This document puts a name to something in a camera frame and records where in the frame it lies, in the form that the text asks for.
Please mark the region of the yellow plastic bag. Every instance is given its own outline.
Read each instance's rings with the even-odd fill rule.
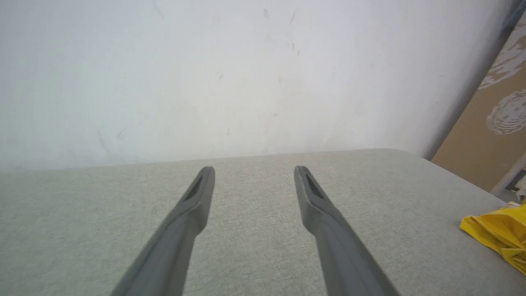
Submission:
[[[526,275],[526,204],[465,217],[460,229]]]

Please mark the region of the white wall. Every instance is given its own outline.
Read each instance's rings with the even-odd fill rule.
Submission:
[[[0,169],[425,155],[511,4],[2,1]]]

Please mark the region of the carpeted surface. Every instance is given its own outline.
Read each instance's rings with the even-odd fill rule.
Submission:
[[[108,295],[199,169],[208,225],[186,295],[320,295],[295,165],[309,167],[402,295],[519,295],[526,279],[458,229],[504,203],[397,150],[358,150],[0,174],[0,294]]]

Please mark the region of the white print on cardboard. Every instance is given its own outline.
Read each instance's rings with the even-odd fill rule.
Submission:
[[[526,126],[526,90],[516,91],[493,107],[486,124],[497,135],[508,135]]]
[[[526,61],[526,41],[521,40],[526,36],[526,14],[515,26],[511,36],[495,59],[479,89],[490,87],[505,79],[512,77],[522,69]]]

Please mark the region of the white circular logo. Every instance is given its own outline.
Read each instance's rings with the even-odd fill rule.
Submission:
[[[486,124],[497,135],[508,135],[526,126],[526,90],[503,98],[488,115]]]

